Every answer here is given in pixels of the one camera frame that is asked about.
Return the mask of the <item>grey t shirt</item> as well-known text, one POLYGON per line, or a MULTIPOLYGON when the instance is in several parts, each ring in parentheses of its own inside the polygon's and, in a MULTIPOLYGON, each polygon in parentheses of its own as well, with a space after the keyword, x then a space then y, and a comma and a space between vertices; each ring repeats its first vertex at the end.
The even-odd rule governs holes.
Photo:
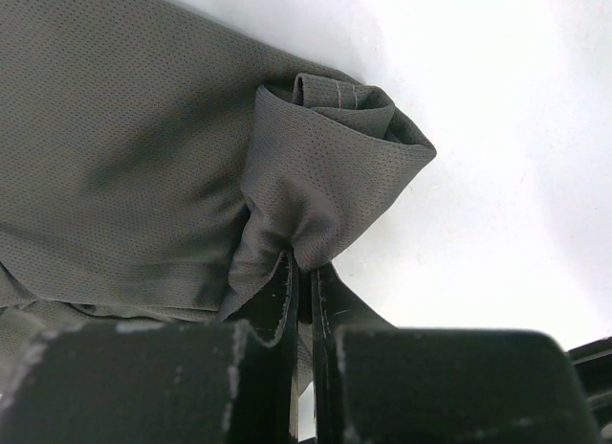
POLYGON ((435 154, 383 90, 166 0, 1 0, 1 367, 64 324, 222 319, 435 154))

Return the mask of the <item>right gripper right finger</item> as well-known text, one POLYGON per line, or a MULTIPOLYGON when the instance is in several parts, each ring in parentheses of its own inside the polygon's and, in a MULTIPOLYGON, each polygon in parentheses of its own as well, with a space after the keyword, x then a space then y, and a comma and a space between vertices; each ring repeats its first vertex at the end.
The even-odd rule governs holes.
POLYGON ((393 325, 339 278, 332 264, 310 273, 316 442, 340 443, 341 408, 335 331, 344 325, 391 329, 393 325))

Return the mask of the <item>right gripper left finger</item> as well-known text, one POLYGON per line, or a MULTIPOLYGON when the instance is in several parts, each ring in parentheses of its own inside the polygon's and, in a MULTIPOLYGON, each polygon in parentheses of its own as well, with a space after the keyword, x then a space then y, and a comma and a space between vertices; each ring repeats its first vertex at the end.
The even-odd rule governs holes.
POLYGON ((297 442, 298 273, 284 253, 267 283, 226 318, 234 329, 228 443, 297 442))

